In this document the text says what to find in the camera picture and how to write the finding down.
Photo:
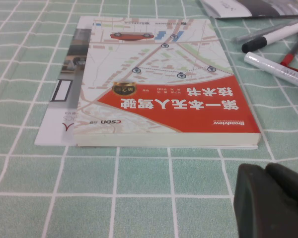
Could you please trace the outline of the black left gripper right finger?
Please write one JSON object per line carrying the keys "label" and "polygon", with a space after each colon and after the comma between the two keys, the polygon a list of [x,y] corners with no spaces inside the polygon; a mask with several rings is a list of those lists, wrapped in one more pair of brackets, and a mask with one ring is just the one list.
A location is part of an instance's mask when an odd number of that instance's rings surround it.
{"label": "black left gripper right finger", "polygon": [[265,171],[298,205],[298,173],[277,163],[269,163]]}

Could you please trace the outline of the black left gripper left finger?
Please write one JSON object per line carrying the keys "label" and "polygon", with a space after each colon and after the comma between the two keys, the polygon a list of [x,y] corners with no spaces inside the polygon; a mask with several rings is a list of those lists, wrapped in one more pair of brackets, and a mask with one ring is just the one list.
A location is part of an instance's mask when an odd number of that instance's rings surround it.
{"label": "black left gripper left finger", "polygon": [[298,238],[297,202],[265,168],[238,167],[233,206],[241,238]]}

